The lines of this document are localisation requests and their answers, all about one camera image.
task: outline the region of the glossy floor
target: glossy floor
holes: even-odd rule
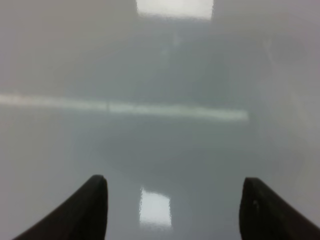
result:
[[[1,239],[93,174],[111,240],[239,240],[247,176],[320,225],[319,8],[2,0]]]

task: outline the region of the gray floor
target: gray floor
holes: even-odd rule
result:
[[[1,238],[93,174],[111,240],[239,240],[248,176],[320,225],[319,6],[300,2],[1,1]]]

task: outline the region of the epoxy floor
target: epoxy floor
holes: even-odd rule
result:
[[[320,226],[319,9],[2,0],[1,239],[93,174],[110,240],[239,240],[245,177]]]

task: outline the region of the shiny surface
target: shiny surface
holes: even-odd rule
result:
[[[319,226],[319,7],[1,1],[1,239],[93,174],[112,240],[240,239],[247,176]]]

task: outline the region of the white line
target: white line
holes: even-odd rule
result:
[[[84,101],[63,97],[0,94],[0,105],[9,107],[54,108],[110,114],[150,115],[158,117],[197,118],[218,122],[247,122],[248,112],[186,105],[151,105],[125,102]]]

